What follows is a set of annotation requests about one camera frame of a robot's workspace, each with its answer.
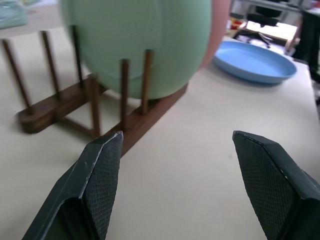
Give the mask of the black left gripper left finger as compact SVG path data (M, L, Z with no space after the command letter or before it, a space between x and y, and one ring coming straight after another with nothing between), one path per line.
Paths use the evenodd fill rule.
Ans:
M118 187L122 131L89 142L56 181L22 240L106 240Z

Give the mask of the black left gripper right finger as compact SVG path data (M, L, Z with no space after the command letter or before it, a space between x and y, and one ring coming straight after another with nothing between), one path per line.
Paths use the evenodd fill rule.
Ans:
M239 130L232 140L267 240L320 240L320 184L279 143Z

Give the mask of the wooden dish rack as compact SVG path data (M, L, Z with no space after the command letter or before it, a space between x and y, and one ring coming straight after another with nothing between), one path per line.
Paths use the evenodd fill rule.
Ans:
M88 75L87 78L83 78L78 30L75 25L70 25L69 29L71 31L78 82L65 89L60 89L49 33L46 30L40 31L54 94L35 104L31 103L31 99L28 96L21 72L10 46L10 41L8 39L0 40L4 56L24 104L24 109L17 113L17 121L22 131L26 134L36 134L55 123L60 123L92 139L103 135L99 103L101 96L104 92L108 91L108 88L98 83L97 77L93 74ZM151 49L144 51L140 106L131 113L128 113L130 61L126 58L120 61L120 120L118 124L107 131L107 134L116 131L123 132L123 155L163 117L188 89L188 86L184 85L169 96L150 99L148 93L151 82L153 56L154 52ZM85 127L68 117L68 114L87 103L90 104L91 128Z

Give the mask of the blue plate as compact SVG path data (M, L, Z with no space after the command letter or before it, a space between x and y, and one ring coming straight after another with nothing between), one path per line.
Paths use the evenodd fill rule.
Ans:
M223 41L213 62L235 77L265 85L281 84L297 73L295 64L283 55L238 41Z

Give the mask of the wooden side table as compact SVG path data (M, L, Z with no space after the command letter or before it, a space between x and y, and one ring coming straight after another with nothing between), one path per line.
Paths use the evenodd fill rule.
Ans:
M234 33L233 38L237 39L239 36L245 34L261 33L266 38L272 39L274 43L284 46L284 52L288 54L291 52L300 40L302 22L298 20L294 25L278 22L276 26L264 26L253 21L245 21Z

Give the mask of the green plate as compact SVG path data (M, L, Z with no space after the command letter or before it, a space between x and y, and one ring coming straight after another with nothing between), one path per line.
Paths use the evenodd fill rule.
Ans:
M211 0L59 0L76 26L81 61L118 92L120 61L130 61L131 98L141 97L144 52L153 51L149 98L166 97L199 69L211 33Z

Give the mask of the pink plate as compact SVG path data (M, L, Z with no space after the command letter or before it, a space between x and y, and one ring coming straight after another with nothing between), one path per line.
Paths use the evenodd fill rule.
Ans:
M199 70L206 67L214 57L227 30L232 0L211 0L211 28L206 52Z

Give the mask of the light green cloth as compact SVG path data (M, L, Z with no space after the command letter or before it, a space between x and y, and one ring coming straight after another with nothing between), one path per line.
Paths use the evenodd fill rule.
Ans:
M0 0L0 30L27 23L27 9L21 0Z

